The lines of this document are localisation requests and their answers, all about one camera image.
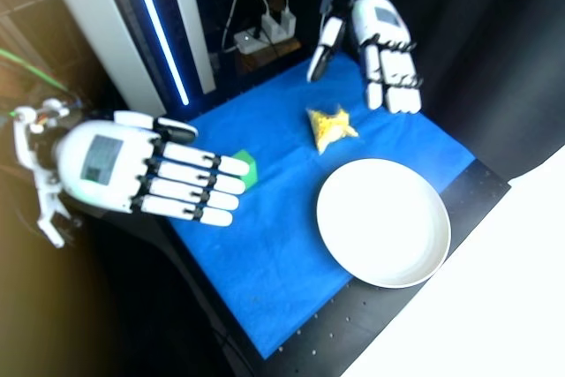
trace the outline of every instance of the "white floor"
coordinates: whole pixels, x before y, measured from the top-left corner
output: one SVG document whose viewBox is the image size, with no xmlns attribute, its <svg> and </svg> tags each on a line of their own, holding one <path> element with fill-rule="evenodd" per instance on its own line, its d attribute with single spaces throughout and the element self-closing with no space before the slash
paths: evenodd
<svg viewBox="0 0 565 377">
<path fill-rule="evenodd" d="M 511 185 L 343 377 L 565 376 L 565 147 Z"/>
</svg>

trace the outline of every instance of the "green object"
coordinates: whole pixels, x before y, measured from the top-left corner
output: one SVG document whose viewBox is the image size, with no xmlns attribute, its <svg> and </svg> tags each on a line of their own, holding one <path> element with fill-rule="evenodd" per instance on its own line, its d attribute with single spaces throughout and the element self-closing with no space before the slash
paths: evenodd
<svg viewBox="0 0 565 377">
<path fill-rule="evenodd" d="M 28 63 L 27 61 L 25 61 L 21 57 L 14 55 L 13 53 L 9 52 L 8 50 L 0 49 L 0 57 L 3 57 L 4 59 L 8 59 L 9 61 L 12 61 L 13 63 L 21 66 L 22 68 L 24 68 L 24 69 L 28 70 L 29 72 L 31 72 L 32 74 L 34 74 L 36 77 L 42 79 L 43 81 L 50 84 L 51 86 L 58 88 L 59 90 L 62 90 L 64 92 L 69 91 L 69 89 L 67 87 L 65 87 L 62 83 L 60 83 L 59 81 L 57 81 L 56 79 L 54 79 L 53 77 L 48 75 L 46 72 L 43 72 L 39 68 L 31 65 L 30 63 Z"/>
<path fill-rule="evenodd" d="M 257 180 L 259 179 L 257 176 L 257 163 L 246 150 L 240 150 L 235 155 L 233 155 L 233 157 L 249 164 L 249 172 L 247 173 L 247 175 L 240 177 L 241 180 L 245 183 L 245 191 L 248 191 L 257 183 Z"/>
</svg>

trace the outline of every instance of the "yellow object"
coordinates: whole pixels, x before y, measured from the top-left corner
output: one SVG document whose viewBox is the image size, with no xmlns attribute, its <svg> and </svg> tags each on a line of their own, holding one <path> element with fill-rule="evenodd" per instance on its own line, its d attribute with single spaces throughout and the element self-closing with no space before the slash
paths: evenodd
<svg viewBox="0 0 565 377">
<path fill-rule="evenodd" d="M 320 155 L 324 153 L 326 147 L 334 141 L 344 137 L 358 137 L 359 134 L 350 126 L 350 114 L 342 108 L 335 115 L 328 115 L 318 110 L 308 110 L 310 124 L 316 139 L 316 147 Z"/>
</svg>

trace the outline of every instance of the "green block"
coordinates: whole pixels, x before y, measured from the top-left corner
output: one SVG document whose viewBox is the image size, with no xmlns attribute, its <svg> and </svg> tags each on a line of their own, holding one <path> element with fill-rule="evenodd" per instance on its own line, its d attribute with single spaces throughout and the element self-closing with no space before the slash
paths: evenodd
<svg viewBox="0 0 565 377">
<path fill-rule="evenodd" d="M 240 177 L 241 180 L 245 183 L 245 191 L 248 191 L 257 183 L 257 180 L 259 179 L 257 176 L 257 163 L 246 150 L 240 150 L 235 155 L 233 155 L 233 157 L 249 164 L 249 173 L 246 176 Z"/>
</svg>

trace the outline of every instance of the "glowing light bar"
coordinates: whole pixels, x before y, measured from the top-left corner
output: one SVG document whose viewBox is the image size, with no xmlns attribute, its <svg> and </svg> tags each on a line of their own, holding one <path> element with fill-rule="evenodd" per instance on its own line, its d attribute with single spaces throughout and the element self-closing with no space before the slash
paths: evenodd
<svg viewBox="0 0 565 377">
<path fill-rule="evenodd" d="M 178 73 L 177 64 L 175 64 L 173 54 L 170 51 L 167 37 L 165 36 L 165 32 L 162 29 L 161 20 L 159 19 L 159 14 L 157 14 L 157 10 L 155 9 L 155 4 L 153 0 L 143 0 L 143 2 L 145 3 L 147 11 L 149 12 L 149 17 L 151 18 L 151 22 L 153 23 L 153 28 L 155 30 L 155 33 L 157 34 L 157 39 L 159 39 L 159 43 L 161 44 L 162 53 L 165 55 L 170 73 L 175 80 L 175 85 L 177 86 L 180 100 L 184 105 L 188 105 L 188 95 L 186 94 L 185 86 L 183 85 L 183 81 L 181 80 L 180 74 Z"/>
</svg>

